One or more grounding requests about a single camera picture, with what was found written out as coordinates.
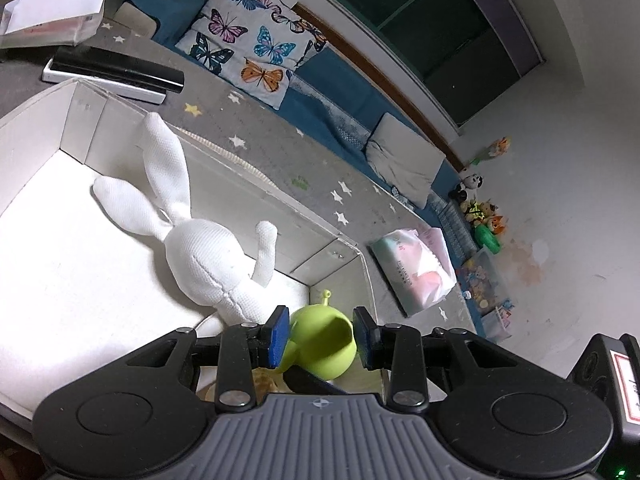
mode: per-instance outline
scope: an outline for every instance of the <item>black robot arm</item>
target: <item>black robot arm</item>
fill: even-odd
[[[610,443],[607,406],[465,330],[422,336],[353,315],[360,359],[390,371],[385,400],[293,367],[294,394],[257,405],[251,370],[277,366],[289,316],[214,338],[178,329],[45,399],[34,439],[59,478],[561,479],[588,476]],[[194,394],[218,366],[215,402]],[[429,402],[427,378],[447,393]]]

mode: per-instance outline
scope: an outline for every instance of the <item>white box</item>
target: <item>white box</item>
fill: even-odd
[[[98,174],[153,196],[137,126],[145,111],[89,83],[70,80],[0,120],[0,424],[29,429],[53,390],[211,311],[177,288],[156,240],[118,229],[90,187]],[[239,164],[177,128],[194,218],[230,228],[248,257],[255,225],[278,228],[273,286],[292,310],[319,303],[376,314],[365,260],[340,231]],[[382,375],[356,357],[334,381],[382,393]]]

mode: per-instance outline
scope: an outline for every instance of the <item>panda plush toy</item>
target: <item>panda plush toy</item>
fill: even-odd
[[[462,182],[449,193],[449,197],[459,204],[476,202],[476,195],[480,186],[482,186],[482,177],[477,173],[471,174],[462,179]]]

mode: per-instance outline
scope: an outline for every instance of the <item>orange butterfly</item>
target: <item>orange butterfly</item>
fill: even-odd
[[[278,83],[282,81],[282,77],[284,76],[281,69],[265,70],[247,58],[244,58],[244,60],[246,61],[246,66],[240,72],[242,81],[245,83],[257,81],[256,86],[262,81],[264,87],[269,92],[275,92],[280,87]]]

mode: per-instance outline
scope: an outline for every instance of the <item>wooden trim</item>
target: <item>wooden trim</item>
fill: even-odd
[[[340,34],[333,30],[323,20],[311,13],[308,9],[296,4],[293,10],[302,18],[322,30],[329,43],[344,54],[355,66],[362,70],[389,98],[420,128],[427,137],[451,163],[456,171],[462,171],[464,164],[453,152],[447,141],[433,127],[429,120],[418,110],[415,105],[396,87],[389,78],[364,57],[351,43],[348,43]]]

